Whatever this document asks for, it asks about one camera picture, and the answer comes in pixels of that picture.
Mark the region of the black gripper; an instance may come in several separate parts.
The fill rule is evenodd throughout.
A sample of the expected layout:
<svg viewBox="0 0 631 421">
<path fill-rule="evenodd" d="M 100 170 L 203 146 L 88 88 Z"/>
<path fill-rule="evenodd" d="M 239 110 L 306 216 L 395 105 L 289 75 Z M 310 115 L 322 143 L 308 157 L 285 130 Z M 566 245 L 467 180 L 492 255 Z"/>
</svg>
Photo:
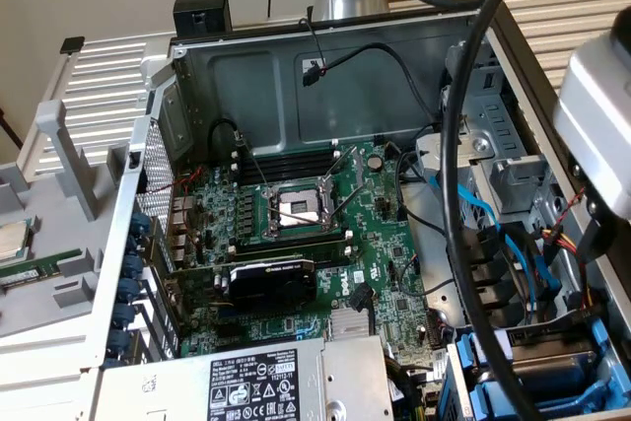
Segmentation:
<svg viewBox="0 0 631 421">
<path fill-rule="evenodd" d="M 620 234 L 630 235 L 629 222 L 614 214 L 595 190 L 587 190 L 585 198 L 590 221 L 576 250 L 576 256 L 582 263 L 606 254 Z"/>
</svg>

